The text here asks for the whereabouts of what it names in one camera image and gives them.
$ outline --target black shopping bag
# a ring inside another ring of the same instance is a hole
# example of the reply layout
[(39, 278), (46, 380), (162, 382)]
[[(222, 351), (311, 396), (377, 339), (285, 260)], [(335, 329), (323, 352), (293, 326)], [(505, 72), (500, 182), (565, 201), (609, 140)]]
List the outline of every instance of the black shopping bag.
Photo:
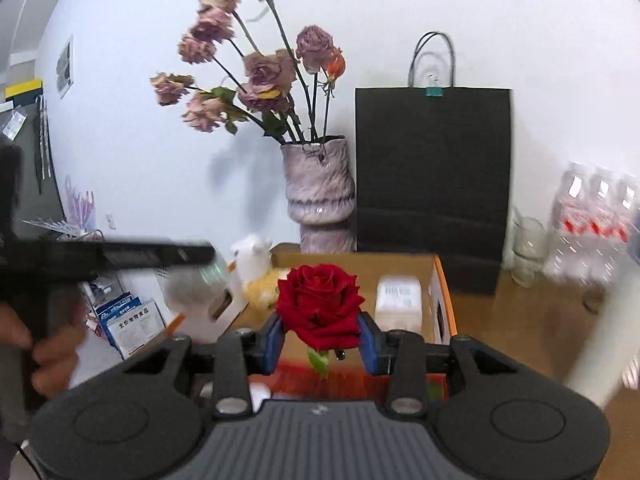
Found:
[(433, 252), (452, 290), (495, 290), (508, 217), (510, 90), (356, 89), (358, 251)]

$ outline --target vase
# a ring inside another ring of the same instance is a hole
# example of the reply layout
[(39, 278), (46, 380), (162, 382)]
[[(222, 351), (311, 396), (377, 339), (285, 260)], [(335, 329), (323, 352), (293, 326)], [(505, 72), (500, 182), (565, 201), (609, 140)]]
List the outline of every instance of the vase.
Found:
[(289, 201), (287, 212), (300, 224), (303, 253), (353, 251), (349, 216), (356, 201), (348, 148), (343, 137), (281, 147)]

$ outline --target hand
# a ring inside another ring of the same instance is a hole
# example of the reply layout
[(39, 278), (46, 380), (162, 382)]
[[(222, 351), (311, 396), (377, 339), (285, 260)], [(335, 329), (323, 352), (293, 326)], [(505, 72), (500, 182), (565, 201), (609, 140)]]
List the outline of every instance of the hand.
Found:
[(86, 326), (79, 305), (69, 323), (49, 339), (39, 341), (33, 348), (33, 338), (13, 309), (0, 303), (0, 344), (30, 350), (42, 368), (31, 377), (33, 387), (46, 397), (53, 397), (67, 389), (71, 374), (78, 363), (76, 348), (84, 341)]

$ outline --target gray ribbed panel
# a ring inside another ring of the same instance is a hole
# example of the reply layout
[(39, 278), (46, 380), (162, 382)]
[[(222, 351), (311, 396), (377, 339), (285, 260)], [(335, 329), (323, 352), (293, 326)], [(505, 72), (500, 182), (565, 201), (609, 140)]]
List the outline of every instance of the gray ribbed panel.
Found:
[(267, 401), (251, 420), (215, 427), (167, 480), (475, 480), (418, 424), (373, 402)]

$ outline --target black cable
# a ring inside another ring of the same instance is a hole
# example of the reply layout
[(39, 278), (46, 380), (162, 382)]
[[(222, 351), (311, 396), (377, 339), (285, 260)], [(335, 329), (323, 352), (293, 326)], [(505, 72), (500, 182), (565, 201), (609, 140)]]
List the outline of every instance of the black cable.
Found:
[(455, 51), (455, 48), (453, 47), (453, 41), (451, 41), (451, 38), (445, 32), (432, 30), (431, 32), (427, 32), (426, 34), (424, 34), (416, 44), (416, 47), (414, 50), (414, 57), (411, 60), (411, 66), (409, 67), (409, 75), (407, 78), (407, 86), (409, 86), (410, 88), (414, 86), (415, 63), (417, 61), (418, 56), (420, 55), (420, 51), (424, 48), (424, 46), (430, 40), (432, 40), (436, 36), (441, 36), (444, 39), (444, 41), (447, 43), (447, 48), (449, 49), (449, 55), (451, 57), (451, 70), (449, 75), (449, 83), (451, 86), (456, 85), (456, 51)]
[(15, 446), (15, 449), (18, 450), (18, 453), (20, 453), (22, 458), (27, 461), (27, 464), (29, 464), (31, 469), (33, 469), (33, 472), (36, 473), (36, 476), (38, 477), (38, 480), (42, 480), (42, 476), (40, 475), (40, 472), (36, 469), (36, 466), (33, 465), (33, 462), (31, 461), (31, 458), (29, 458), (27, 456), (27, 454), (24, 452), (24, 450), (20, 447), (20, 444), (14, 444), (14, 446)]

